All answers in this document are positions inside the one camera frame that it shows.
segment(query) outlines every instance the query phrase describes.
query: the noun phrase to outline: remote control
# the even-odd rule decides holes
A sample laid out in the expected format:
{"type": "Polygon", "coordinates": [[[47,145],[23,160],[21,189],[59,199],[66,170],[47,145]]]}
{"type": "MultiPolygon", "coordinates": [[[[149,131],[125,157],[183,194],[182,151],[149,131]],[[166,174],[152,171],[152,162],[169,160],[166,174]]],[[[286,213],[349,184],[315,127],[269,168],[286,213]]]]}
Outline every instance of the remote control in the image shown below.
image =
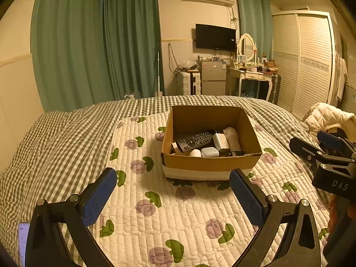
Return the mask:
{"type": "Polygon", "coordinates": [[[193,136],[187,136],[176,140],[176,143],[180,151],[182,153],[186,153],[211,143],[213,135],[213,131],[205,131],[199,134],[197,133],[193,136]]]}

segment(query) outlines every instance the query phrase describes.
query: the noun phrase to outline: teal curtain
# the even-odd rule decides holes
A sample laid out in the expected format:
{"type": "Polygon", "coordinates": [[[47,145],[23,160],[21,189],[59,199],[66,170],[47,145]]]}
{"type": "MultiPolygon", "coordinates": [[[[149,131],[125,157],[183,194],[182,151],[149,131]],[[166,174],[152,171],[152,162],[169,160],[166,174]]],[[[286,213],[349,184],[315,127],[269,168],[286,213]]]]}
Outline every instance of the teal curtain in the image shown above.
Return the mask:
{"type": "Polygon", "coordinates": [[[44,110],[153,96],[159,42],[157,0],[35,0],[31,53],[44,110]]]}
{"type": "Polygon", "coordinates": [[[157,91],[158,0],[103,0],[107,68],[114,98],[157,91]]]}
{"type": "Polygon", "coordinates": [[[248,33],[257,45],[257,57],[262,53],[273,59],[273,20],[269,0],[237,0],[240,14],[240,33],[248,33]]]}

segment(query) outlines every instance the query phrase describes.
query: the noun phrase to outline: television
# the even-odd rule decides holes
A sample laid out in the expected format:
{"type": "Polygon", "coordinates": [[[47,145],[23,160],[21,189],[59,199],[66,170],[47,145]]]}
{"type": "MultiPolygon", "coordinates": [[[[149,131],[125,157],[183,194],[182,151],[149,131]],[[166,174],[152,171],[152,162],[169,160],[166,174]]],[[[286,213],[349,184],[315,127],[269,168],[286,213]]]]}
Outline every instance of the television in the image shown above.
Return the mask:
{"type": "Polygon", "coordinates": [[[231,28],[196,24],[196,47],[236,51],[236,30],[231,28]]]}

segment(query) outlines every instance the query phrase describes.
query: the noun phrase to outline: floral quilted pad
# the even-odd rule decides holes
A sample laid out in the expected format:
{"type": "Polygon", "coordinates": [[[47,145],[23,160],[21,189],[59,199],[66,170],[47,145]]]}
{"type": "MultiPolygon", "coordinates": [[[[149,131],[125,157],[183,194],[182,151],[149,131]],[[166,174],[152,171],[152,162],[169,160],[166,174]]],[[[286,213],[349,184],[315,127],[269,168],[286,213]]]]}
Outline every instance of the floral quilted pad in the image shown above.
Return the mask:
{"type": "MultiPolygon", "coordinates": [[[[230,267],[258,228],[250,224],[228,181],[190,182],[164,176],[160,151],[168,114],[117,123],[107,158],[107,166],[116,170],[117,187],[99,216],[94,237],[117,267],[230,267]]],[[[323,248],[329,213],[306,166],[250,121],[264,152],[249,179],[280,200],[308,199],[323,248]]],[[[284,230],[285,224],[263,265],[273,259],[284,230]]]]}

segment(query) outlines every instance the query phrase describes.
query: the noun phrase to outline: finger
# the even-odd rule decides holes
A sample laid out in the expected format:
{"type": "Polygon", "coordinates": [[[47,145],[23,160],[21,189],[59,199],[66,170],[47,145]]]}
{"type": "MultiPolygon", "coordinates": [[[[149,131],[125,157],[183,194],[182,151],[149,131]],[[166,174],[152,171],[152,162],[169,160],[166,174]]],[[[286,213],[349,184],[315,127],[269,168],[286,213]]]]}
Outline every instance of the finger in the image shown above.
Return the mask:
{"type": "Polygon", "coordinates": [[[338,196],[337,195],[332,195],[332,199],[330,200],[328,207],[329,208],[335,208],[338,203],[338,196]]]}
{"type": "Polygon", "coordinates": [[[330,233],[334,231],[337,221],[338,221],[338,211],[336,207],[334,207],[330,210],[330,220],[328,222],[328,230],[330,233]]]}
{"type": "Polygon", "coordinates": [[[348,216],[353,220],[356,219],[356,202],[353,202],[348,206],[348,216]]]}

